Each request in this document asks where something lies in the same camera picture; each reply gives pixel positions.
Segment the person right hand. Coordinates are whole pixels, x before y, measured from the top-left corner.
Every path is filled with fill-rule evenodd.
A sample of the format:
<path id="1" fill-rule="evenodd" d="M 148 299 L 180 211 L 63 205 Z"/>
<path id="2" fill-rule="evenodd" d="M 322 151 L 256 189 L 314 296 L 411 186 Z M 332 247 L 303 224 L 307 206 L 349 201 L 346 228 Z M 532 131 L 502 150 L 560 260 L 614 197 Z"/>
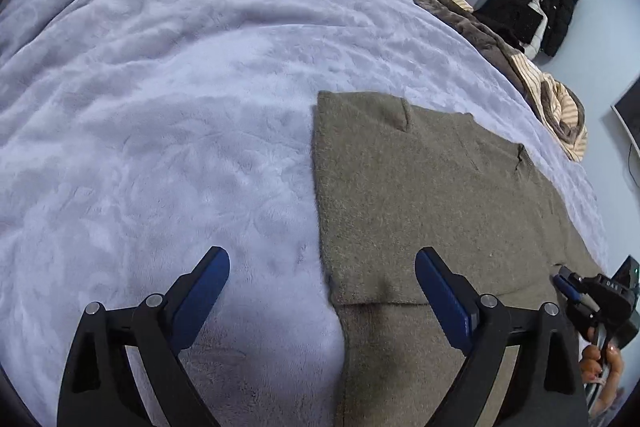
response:
<path id="1" fill-rule="evenodd" d="M 593 404 L 589 413 L 591 419 L 596 419 L 605 413 L 620 394 L 620 380 L 622 379 L 625 363 L 620 353 L 617 343 L 612 340 L 603 351 L 592 342 L 596 337 L 596 330 L 593 327 L 588 329 L 586 339 L 589 345 L 582 349 L 582 357 L 579 361 L 580 373 L 584 384 L 600 383 L 600 397 Z"/>

